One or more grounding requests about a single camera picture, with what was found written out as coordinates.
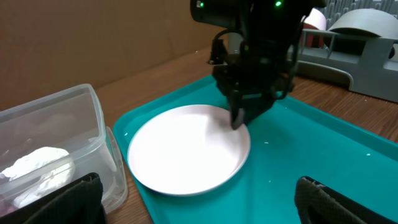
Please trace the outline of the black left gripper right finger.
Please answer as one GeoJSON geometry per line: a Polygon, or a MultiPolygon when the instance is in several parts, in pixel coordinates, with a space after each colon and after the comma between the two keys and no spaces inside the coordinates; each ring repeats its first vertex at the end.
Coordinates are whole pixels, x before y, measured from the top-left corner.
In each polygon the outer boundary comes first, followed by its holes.
{"type": "Polygon", "coordinates": [[[297,181],[294,202],[302,224],[397,224],[308,176],[297,181]]]}

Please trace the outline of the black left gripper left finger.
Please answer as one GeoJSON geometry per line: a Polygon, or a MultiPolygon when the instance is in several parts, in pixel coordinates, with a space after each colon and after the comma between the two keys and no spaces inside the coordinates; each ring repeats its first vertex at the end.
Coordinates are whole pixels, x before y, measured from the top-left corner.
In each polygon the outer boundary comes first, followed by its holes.
{"type": "Polygon", "coordinates": [[[99,224],[106,222],[103,184],[95,172],[1,217],[1,224],[99,224]]]}

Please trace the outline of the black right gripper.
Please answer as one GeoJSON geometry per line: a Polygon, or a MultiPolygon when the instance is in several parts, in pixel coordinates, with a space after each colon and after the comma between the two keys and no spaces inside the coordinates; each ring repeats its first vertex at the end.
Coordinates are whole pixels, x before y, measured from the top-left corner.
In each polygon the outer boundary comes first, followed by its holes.
{"type": "Polygon", "coordinates": [[[208,63],[229,103],[231,127],[238,129],[268,111],[292,91],[297,71],[300,28],[226,29],[215,35],[208,63]],[[231,54],[221,37],[238,34],[239,53],[231,54]]]}

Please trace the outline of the white napkin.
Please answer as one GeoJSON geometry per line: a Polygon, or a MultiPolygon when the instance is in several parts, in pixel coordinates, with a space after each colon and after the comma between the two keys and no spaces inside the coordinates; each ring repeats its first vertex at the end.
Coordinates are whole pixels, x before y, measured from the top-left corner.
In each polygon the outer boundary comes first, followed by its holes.
{"type": "Polygon", "coordinates": [[[75,163],[67,150],[41,147],[3,169],[1,178],[13,181],[21,177],[34,181],[12,202],[14,207],[22,208],[69,184],[74,173],[75,163]]]}

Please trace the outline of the large white plate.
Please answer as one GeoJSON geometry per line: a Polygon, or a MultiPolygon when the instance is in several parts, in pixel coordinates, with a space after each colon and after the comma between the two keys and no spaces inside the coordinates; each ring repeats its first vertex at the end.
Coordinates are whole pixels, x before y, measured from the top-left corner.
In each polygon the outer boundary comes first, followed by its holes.
{"type": "Polygon", "coordinates": [[[211,191],[231,179],[248,158],[245,125],[233,129],[226,109],[187,105],[146,122],[129,143],[127,162],[145,187],[173,196],[211,191]]]}

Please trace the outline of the grey white bowl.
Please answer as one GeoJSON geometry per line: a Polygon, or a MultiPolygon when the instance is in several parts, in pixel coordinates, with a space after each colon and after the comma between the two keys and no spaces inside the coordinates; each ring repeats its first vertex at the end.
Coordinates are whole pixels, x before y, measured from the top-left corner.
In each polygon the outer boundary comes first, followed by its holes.
{"type": "MultiPolygon", "coordinates": [[[[397,18],[377,9],[355,9],[342,15],[328,31],[397,40],[397,18]]],[[[365,40],[336,37],[333,50],[344,54],[361,55],[365,44],[365,40]]]]}

